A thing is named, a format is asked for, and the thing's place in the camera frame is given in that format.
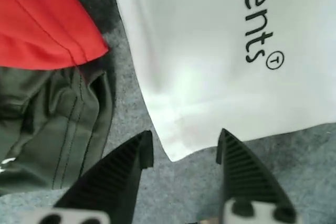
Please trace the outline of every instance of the white cloth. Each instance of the white cloth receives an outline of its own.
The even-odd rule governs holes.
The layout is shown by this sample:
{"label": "white cloth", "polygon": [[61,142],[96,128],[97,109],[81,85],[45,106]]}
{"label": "white cloth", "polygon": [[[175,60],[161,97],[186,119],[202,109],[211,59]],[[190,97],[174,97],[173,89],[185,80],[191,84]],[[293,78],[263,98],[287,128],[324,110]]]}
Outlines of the white cloth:
{"label": "white cloth", "polygon": [[336,121],[336,0],[117,2],[172,161]]}

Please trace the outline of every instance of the black plastic piece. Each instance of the black plastic piece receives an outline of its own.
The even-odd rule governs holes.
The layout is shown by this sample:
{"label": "black plastic piece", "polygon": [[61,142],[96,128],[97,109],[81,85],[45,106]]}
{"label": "black plastic piece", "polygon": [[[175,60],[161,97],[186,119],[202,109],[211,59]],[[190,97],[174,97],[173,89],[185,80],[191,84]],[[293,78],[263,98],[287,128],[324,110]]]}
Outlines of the black plastic piece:
{"label": "black plastic piece", "polygon": [[104,211],[111,224],[131,224],[141,171],[153,163],[152,132],[144,131],[95,164],[55,207]]}
{"label": "black plastic piece", "polygon": [[216,160],[222,164],[224,172],[221,209],[224,209],[225,202],[235,198],[245,202],[260,201],[287,206],[295,212],[273,174],[244,143],[225,129],[219,136]]}
{"label": "black plastic piece", "polygon": [[252,203],[244,199],[237,199],[234,202],[234,204],[232,205],[232,212],[245,218],[250,218],[254,216]]}

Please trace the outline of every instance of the red fabric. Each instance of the red fabric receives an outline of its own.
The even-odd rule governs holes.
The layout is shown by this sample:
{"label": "red fabric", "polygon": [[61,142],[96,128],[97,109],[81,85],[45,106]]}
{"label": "red fabric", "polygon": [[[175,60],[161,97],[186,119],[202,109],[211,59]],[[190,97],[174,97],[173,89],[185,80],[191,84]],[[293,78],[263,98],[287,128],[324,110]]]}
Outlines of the red fabric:
{"label": "red fabric", "polygon": [[0,0],[0,66],[59,69],[107,51],[78,0]]}

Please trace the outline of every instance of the olive green cloth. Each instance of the olive green cloth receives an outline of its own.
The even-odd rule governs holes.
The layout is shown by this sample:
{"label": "olive green cloth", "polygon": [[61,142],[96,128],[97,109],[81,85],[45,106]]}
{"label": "olive green cloth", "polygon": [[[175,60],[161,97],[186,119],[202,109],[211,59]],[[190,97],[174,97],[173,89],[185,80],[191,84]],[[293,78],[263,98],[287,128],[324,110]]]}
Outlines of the olive green cloth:
{"label": "olive green cloth", "polygon": [[112,119],[98,59],[55,71],[0,68],[0,196],[59,189],[102,156]]}

